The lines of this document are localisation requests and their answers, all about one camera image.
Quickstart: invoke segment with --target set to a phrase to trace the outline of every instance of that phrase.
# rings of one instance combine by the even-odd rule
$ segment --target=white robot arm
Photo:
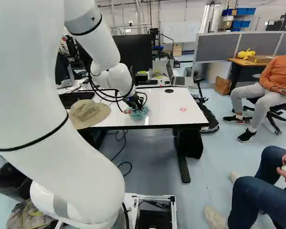
[[[102,88],[115,88],[134,109],[142,109],[132,77],[93,0],[65,0],[65,27],[92,57],[90,73]]]
[[[92,56],[99,84],[122,95],[131,89],[94,1],[0,0],[0,154],[36,181],[31,197],[44,213],[78,228],[109,229],[121,211],[124,179],[78,134],[57,96],[64,24]]]

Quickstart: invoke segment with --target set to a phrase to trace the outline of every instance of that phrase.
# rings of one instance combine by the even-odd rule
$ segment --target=shoe
[[[238,173],[236,173],[236,172],[231,172],[231,173],[230,173],[230,180],[231,180],[232,184],[234,184],[235,181],[236,181],[237,179],[239,179],[240,177],[241,177],[241,176],[240,176]]]
[[[255,135],[256,135],[256,131],[255,131],[254,133],[252,133],[252,132],[250,132],[249,128],[247,128],[246,131],[245,131],[242,135],[238,136],[237,139],[238,139],[240,142],[248,142],[248,141],[250,141],[253,137],[255,137]]]
[[[227,116],[227,117],[223,117],[223,120],[225,122],[234,122],[234,123],[237,123],[237,124],[240,124],[240,125],[244,125],[245,124],[245,119],[238,119],[236,118],[236,115],[234,116]]]
[[[227,220],[216,212],[213,207],[204,208],[204,216],[210,229],[228,229]]]

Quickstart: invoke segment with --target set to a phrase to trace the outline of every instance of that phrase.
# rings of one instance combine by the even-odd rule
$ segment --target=yellow stuffed toy
[[[251,48],[249,48],[246,52],[240,51],[237,55],[238,58],[247,60],[248,56],[255,56],[255,51],[250,51]]]

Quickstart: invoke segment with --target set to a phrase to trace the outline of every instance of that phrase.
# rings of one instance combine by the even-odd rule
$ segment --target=tan bucket hat
[[[111,109],[106,104],[83,99],[74,103],[68,114],[75,129],[80,130],[100,123],[110,112]]]

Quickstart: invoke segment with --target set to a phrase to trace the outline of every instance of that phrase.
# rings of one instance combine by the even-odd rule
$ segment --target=blue jeans
[[[255,177],[240,177],[233,186],[232,210],[229,229],[250,229],[262,210],[272,219],[277,229],[286,229],[286,188],[274,184],[280,175],[276,168],[282,166],[286,150],[268,146]]]

